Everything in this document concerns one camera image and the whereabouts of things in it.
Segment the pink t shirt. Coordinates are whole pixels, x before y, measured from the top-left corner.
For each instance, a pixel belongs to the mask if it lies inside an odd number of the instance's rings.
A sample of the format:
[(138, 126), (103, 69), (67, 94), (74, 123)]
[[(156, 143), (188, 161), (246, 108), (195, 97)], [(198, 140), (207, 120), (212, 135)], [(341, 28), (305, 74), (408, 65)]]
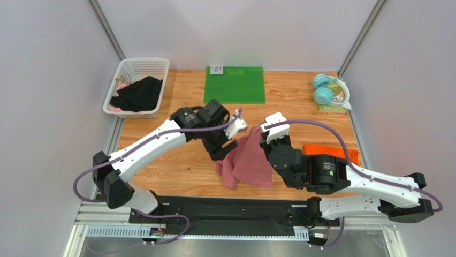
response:
[(256, 188), (272, 187), (273, 168), (260, 147), (261, 140), (262, 130), (254, 126), (249, 135), (237, 140), (238, 146), (225, 159), (216, 162), (223, 186), (233, 190), (242, 182)]

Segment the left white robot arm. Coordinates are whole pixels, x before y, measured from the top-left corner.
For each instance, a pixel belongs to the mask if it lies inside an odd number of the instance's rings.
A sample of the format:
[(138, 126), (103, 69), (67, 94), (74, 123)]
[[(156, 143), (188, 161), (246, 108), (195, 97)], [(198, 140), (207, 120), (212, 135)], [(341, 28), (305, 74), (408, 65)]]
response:
[(192, 140), (201, 140), (213, 161), (222, 160), (238, 145), (234, 136), (247, 129), (241, 109), (234, 115), (212, 99), (204, 106), (183, 107), (156, 130), (117, 152), (93, 156), (92, 179), (110, 209), (128, 207), (146, 214), (158, 206), (158, 199), (132, 183), (135, 174), (168, 151)]

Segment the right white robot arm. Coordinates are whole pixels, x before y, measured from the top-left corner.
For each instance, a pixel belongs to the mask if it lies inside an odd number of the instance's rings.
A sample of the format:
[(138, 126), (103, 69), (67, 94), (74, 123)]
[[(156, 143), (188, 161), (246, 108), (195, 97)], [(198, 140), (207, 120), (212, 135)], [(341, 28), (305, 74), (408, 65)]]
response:
[(284, 184), (306, 189), (318, 196), (309, 198), (307, 217), (335, 220), (344, 216), (387, 216), (398, 223), (417, 223), (434, 215), (432, 203), (418, 192), (426, 186), (421, 173), (395, 177), (348, 165), (331, 155), (306, 155), (291, 146), (288, 135), (268, 140), (261, 135), (260, 147)]

